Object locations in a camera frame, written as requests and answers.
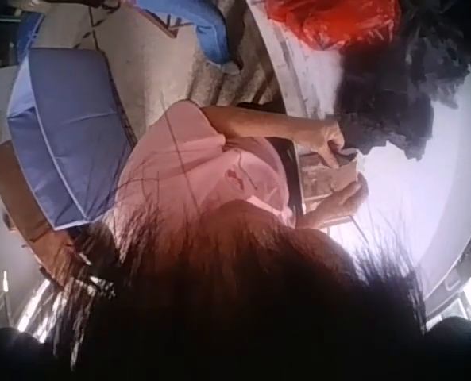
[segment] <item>sleeve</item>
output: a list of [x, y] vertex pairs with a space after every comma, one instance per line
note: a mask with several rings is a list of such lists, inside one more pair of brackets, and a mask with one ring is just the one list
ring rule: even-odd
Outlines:
[[138, 145], [144, 144], [152, 151], [169, 150], [176, 145], [202, 145], [212, 147], [225, 144], [201, 111], [191, 101], [178, 101], [171, 105], [159, 120], [151, 125]]

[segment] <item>pink shirt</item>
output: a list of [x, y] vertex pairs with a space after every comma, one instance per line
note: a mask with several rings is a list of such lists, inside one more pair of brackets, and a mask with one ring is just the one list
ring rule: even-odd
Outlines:
[[142, 206], [156, 206], [166, 229], [245, 200], [295, 224], [283, 164], [264, 138], [227, 140], [189, 101], [173, 104], [138, 141], [119, 180], [116, 226]]

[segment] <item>wooden surface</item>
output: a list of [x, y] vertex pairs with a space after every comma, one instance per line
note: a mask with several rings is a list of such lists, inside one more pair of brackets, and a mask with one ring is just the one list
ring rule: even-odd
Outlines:
[[10, 141], [0, 144], [0, 199], [38, 262], [60, 285], [82, 265], [66, 231], [54, 231], [25, 181]]

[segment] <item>blue fabric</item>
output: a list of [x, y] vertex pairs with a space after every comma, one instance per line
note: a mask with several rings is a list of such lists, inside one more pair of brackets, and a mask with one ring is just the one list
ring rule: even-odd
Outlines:
[[132, 149], [101, 52], [30, 49], [8, 108], [13, 147], [55, 229], [100, 218]]
[[21, 64], [27, 56], [37, 38], [37, 33], [44, 20], [44, 13], [41, 12], [22, 12], [21, 22], [16, 36], [16, 54], [18, 63]]
[[136, 5], [152, 13], [166, 13], [196, 25], [200, 48], [215, 64], [230, 62], [225, 18], [210, 0], [137, 0]]

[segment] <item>table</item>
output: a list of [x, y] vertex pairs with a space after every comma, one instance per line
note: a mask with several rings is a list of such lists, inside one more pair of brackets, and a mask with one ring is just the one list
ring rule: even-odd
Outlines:
[[[246, 1], [270, 55], [287, 113], [309, 118], [332, 114], [342, 76], [340, 55], [310, 50], [267, 19], [264, 0]], [[471, 237], [471, 75], [458, 101], [459, 110], [434, 105], [434, 138], [420, 162], [407, 160], [390, 144], [374, 148], [361, 161], [370, 193], [357, 222], [373, 251], [382, 252], [382, 240], [388, 251], [401, 241], [426, 296], [457, 263]], [[351, 252], [367, 246], [353, 224], [338, 226], [330, 235]]]

